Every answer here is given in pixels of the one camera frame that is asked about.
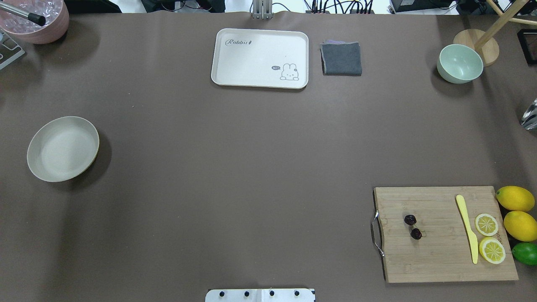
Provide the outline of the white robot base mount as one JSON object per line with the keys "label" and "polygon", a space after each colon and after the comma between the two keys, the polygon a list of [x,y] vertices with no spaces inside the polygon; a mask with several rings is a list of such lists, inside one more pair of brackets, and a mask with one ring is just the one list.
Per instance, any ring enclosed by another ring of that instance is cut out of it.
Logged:
{"label": "white robot base mount", "polygon": [[205,297],[206,302],[315,302],[314,289],[213,289]]}

